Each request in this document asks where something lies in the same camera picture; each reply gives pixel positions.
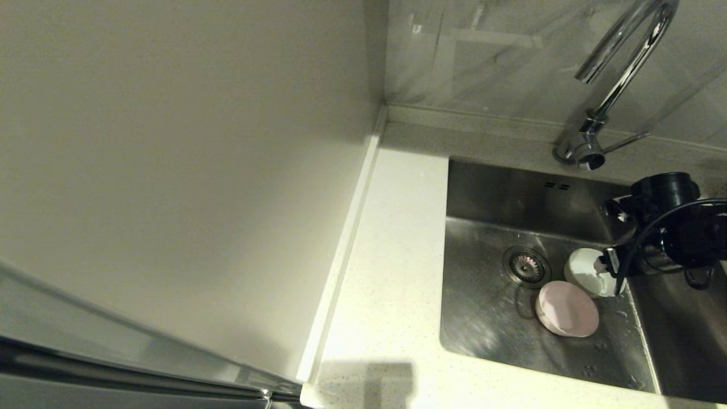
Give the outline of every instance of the drain strainer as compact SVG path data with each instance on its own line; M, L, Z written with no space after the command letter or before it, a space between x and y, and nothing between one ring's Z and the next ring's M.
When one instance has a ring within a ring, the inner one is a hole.
M550 281L550 265L537 251L522 246L510 247L502 255L502 267L519 285L540 288Z

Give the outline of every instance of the speckled countertop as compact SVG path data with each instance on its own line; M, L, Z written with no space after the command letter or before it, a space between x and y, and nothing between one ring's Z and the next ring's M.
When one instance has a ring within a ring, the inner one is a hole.
M399 119L397 113L392 118ZM439 343L448 156L632 182L691 172L719 192L727 155L614 153L598 174L555 163L552 143L391 122L366 197L318 377L303 402L326 408L727 408L540 373ZM683 146L676 146L683 151Z

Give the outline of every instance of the chrome faucet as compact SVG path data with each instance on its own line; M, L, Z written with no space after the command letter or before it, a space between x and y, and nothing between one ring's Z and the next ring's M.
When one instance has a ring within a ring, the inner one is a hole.
M608 112L636 75L639 68L644 64L646 58L654 51L656 44L664 36L667 27L669 27L669 24L674 18L678 6L679 0L637 0L616 21L616 24L611 27L611 30L608 31L603 39L601 39L601 42L576 74L576 79L586 84L598 77L598 74L606 67L611 58L634 30L649 15L654 15L654 19L641 42L641 46L634 51L630 62L611 87L611 90L601 105L598 108L586 110L586 120L583 122L579 131L568 136L553 149L553 156L558 161L566 164L577 164L578 167L587 170L595 170L606 162L604 156L606 153L648 136L647 132L642 132L605 149L601 148L596 138L598 132L608 121Z

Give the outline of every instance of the wet sink surface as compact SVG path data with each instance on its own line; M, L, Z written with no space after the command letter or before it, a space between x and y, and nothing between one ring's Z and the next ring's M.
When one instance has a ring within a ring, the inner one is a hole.
M503 254L524 246L545 258L552 279L564 279L573 250L601 249L628 231L601 210L606 199L627 192L612 183L450 161L442 345L546 373L727 402L724 274L705 292L689 288L680 274L630 279L619 297L595 301L595 334L567 338L537 319L539 290L505 271Z

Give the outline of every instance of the white wall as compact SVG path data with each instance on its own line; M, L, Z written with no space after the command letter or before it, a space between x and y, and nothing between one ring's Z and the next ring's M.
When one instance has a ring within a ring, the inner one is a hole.
M573 78L635 0L392 0L387 99L580 124L641 40L590 85ZM607 127L727 149L727 2L682 1Z
M295 375L382 100L387 4L0 4L0 258Z

